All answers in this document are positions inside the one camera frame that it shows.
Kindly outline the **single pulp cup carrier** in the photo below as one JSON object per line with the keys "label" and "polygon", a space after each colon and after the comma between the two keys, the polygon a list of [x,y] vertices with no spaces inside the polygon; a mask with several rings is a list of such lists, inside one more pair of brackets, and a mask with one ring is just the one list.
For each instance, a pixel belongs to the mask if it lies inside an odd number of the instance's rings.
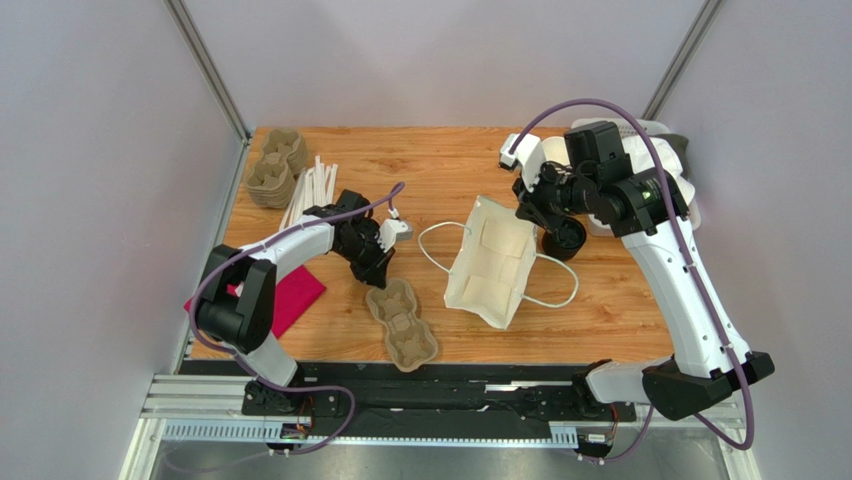
{"label": "single pulp cup carrier", "polygon": [[417,316],[417,297],[407,280],[391,278],[384,289],[371,287],[365,302],[384,328],[387,352],[399,371],[416,371],[437,357],[439,344],[428,323]]}

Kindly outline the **stack of pulp cup carriers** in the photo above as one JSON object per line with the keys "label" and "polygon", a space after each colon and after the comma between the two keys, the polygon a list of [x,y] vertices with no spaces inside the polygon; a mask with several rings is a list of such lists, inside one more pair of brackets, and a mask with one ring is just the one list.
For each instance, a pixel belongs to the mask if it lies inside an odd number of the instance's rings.
{"label": "stack of pulp cup carriers", "polygon": [[297,177],[307,168],[304,136],[295,129],[274,128],[262,138],[260,153],[245,176],[246,191],[259,207],[284,209],[293,198]]}

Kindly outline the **green white paper bag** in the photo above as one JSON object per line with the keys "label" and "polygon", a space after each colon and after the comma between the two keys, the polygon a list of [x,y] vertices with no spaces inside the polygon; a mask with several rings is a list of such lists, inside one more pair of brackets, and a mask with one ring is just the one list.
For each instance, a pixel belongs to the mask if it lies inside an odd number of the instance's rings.
{"label": "green white paper bag", "polygon": [[[459,252],[449,268],[435,260],[423,244],[426,234],[446,226],[463,230]],[[489,326],[506,330],[522,301],[558,309],[570,304],[580,287],[571,267],[537,251],[537,233],[535,225],[516,218],[513,210],[480,195],[466,222],[434,224],[418,235],[417,243],[422,254],[448,276],[443,296],[447,308],[473,313]],[[526,294],[538,260],[552,262],[568,272],[573,289],[567,299],[552,303]]]}

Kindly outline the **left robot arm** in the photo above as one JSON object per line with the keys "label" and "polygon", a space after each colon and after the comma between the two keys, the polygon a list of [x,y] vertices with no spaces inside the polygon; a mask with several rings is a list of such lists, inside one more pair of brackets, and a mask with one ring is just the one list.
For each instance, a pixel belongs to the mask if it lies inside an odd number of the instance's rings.
{"label": "left robot arm", "polygon": [[336,202],[306,209],[293,225],[263,240],[216,246],[188,304],[197,341],[234,357],[265,385],[289,390],[299,365],[272,331],[279,284],[307,261],[333,252],[349,263],[356,280],[385,288],[396,243],[413,234],[393,207],[402,188],[395,185],[374,203],[345,190]]}

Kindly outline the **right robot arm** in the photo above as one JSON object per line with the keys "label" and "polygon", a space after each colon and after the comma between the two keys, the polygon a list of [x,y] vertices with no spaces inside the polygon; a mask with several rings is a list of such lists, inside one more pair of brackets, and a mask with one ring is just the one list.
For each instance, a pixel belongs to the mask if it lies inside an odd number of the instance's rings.
{"label": "right robot arm", "polygon": [[674,347],[660,360],[591,364],[572,379],[588,402],[646,403],[680,420],[772,375],[771,356],[741,337],[712,287],[676,180],[636,169],[613,122],[569,130],[564,141],[568,166],[548,161],[533,135],[513,134],[501,147],[501,167],[519,172],[517,216],[544,228],[547,253],[571,249],[565,234],[582,215],[608,225],[645,276]]}

